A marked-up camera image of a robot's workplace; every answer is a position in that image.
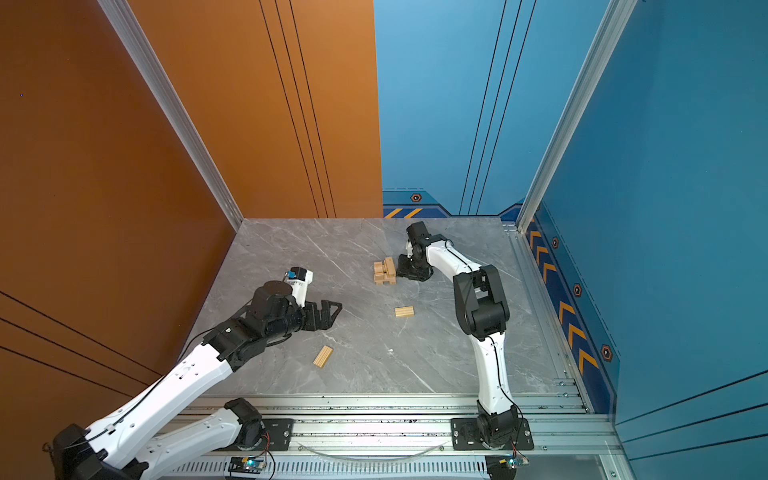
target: blue wall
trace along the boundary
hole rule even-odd
[[[472,214],[498,214],[526,195],[607,0],[537,2],[488,174],[533,5],[534,0],[508,0],[499,33],[502,0],[375,1],[384,188],[426,190],[451,214],[468,213],[470,200]],[[488,96],[459,212],[486,82]]]
[[[638,1],[545,195],[621,356],[640,480],[766,475],[765,437],[698,447],[768,435],[768,407],[653,435],[768,402],[768,374],[719,389],[768,369],[766,21],[757,0]]]

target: stacked wooden blocks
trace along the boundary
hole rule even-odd
[[[373,263],[373,281],[376,285],[383,285],[384,282],[389,282],[390,285],[397,283],[397,269],[391,257],[386,257],[383,262]]]

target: gray marble tabletop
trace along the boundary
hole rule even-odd
[[[298,332],[268,348],[210,396],[293,393],[476,393],[477,367],[455,317],[452,282],[438,270],[424,283],[373,282],[373,262],[405,252],[406,227],[417,219],[245,220],[235,237],[190,337],[228,318],[267,280],[292,266],[314,272],[307,300],[343,303],[333,328]],[[511,318],[506,361],[510,388],[556,392],[558,377],[541,327],[531,313],[519,267],[498,218],[425,219],[457,250],[502,275]],[[395,318],[395,308],[415,315]],[[324,368],[313,365],[333,348]]]

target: wooden block structure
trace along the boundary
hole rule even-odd
[[[414,311],[412,306],[399,306],[395,309],[395,316],[397,318],[403,318],[404,316],[414,316]]]
[[[383,285],[384,282],[389,282],[390,285],[397,283],[397,269],[391,257],[386,257],[383,262],[373,263],[373,281],[376,285]]]
[[[333,353],[333,349],[327,345],[324,346],[323,349],[320,350],[320,353],[317,354],[313,363],[318,367],[323,368],[331,357],[331,353]]]

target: orange wall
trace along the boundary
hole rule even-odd
[[[245,217],[382,215],[373,0],[129,3]]]
[[[0,295],[0,477],[53,478],[42,443],[171,366],[234,231],[97,2],[4,6],[0,291],[61,324]]]

